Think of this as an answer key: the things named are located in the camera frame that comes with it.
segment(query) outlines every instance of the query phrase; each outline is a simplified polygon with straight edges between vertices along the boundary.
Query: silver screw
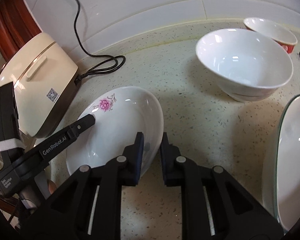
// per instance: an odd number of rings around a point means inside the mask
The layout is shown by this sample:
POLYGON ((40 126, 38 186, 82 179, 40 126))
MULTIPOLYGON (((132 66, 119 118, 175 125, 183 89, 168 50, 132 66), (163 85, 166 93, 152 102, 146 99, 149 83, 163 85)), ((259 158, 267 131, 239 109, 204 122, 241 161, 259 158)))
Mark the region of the silver screw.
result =
POLYGON ((176 161, 178 162, 178 163, 184 163, 184 162, 186 162, 186 157, 183 157, 183 156, 178 156, 177 158, 176 158, 176 161))
POLYGON ((81 172, 87 172, 88 170, 89 170, 88 165, 81 165, 79 168, 79 171, 81 171, 81 172))
POLYGON ((127 158, 123 155, 120 155, 117 157, 117 162, 124 163, 127 160, 127 158))
POLYGON ((214 171, 215 173, 222 173, 222 172, 223 172, 223 168, 222 168, 221 166, 215 166, 215 167, 213 168, 213 171, 214 171))

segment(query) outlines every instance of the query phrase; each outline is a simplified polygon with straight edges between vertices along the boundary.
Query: qr code sticker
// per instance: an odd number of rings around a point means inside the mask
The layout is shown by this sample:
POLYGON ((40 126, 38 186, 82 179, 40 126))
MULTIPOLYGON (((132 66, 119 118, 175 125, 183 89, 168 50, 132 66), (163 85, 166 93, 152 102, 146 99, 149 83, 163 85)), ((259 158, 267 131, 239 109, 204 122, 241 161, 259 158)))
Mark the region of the qr code sticker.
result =
POLYGON ((53 103, 55 103, 59 98, 59 94, 53 88, 51 88, 47 94, 47 98, 49 98, 53 103))

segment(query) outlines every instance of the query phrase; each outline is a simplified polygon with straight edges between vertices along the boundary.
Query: white strap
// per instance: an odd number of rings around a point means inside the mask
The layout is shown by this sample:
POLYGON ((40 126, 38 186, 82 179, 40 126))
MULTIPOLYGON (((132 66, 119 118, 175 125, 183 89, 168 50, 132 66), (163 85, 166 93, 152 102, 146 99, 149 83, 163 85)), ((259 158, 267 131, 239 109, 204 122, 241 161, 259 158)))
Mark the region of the white strap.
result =
POLYGON ((9 140, 0 141, 0 152, 7 151, 14 148, 25 149, 25 145, 22 141, 17 138, 12 138, 9 140))

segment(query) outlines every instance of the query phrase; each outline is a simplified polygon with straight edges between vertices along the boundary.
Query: bowl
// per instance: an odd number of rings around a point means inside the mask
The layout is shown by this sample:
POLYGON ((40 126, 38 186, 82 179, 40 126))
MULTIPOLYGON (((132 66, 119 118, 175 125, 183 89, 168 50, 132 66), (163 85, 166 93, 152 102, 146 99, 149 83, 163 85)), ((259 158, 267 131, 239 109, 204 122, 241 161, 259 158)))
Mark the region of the bowl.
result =
POLYGON ((261 33, 279 43, 289 54, 297 45, 296 36, 282 25, 261 18, 246 18, 243 21, 248 30, 261 33))
POLYGON ((217 85, 240 102, 269 97, 293 73, 292 60, 278 43, 245 29, 208 33, 198 41, 196 54, 217 85))
POLYGON ((163 113, 157 98, 140 87, 120 87, 94 100, 79 119, 87 114, 93 114, 96 122, 67 148, 69 174, 83 164, 105 165, 134 143, 137 132, 143 132, 143 175, 162 141, 163 113))
POLYGON ((285 231, 300 218, 300 95, 285 107, 266 152, 262 200, 285 231))

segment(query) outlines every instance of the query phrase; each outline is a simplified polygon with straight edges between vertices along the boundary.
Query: rice cooker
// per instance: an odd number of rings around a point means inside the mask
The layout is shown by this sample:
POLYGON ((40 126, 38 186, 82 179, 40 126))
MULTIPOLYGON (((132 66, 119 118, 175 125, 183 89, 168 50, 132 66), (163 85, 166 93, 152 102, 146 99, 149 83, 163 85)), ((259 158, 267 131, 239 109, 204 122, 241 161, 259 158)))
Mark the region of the rice cooker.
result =
POLYGON ((20 130, 31 137, 53 133, 80 83, 78 67, 46 33, 27 42, 5 65, 0 87, 13 82, 20 130))

